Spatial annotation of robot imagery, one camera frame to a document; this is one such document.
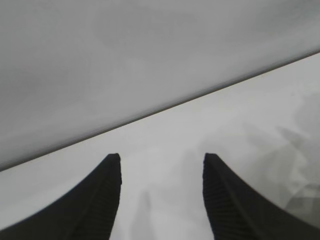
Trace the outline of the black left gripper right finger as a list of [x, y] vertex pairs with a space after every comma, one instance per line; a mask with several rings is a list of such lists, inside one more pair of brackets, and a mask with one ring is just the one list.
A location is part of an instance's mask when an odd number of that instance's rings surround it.
[[203, 160], [202, 195], [216, 240], [318, 240], [320, 230], [279, 208], [217, 154]]

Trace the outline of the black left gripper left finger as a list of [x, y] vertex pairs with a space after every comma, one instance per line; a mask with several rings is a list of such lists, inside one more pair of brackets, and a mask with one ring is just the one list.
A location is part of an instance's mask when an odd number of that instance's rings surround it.
[[33, 214], [0, 231], [2, 240], [108, 240], [122, 185], [121, 158], [103, 161], [74, 188]]

